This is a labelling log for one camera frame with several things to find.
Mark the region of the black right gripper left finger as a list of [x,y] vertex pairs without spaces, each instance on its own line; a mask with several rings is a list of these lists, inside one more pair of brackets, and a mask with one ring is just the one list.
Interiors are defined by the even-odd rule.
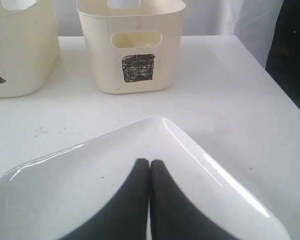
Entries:
[[149,207],[149,161],[138,158],[114,196],[63,240],[145,240]]

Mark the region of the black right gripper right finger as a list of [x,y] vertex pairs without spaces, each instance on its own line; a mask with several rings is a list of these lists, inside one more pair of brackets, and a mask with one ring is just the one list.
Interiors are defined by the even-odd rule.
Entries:
[[181,191],[162,160],[150,164],[149,215],[153,240],[236,240]]

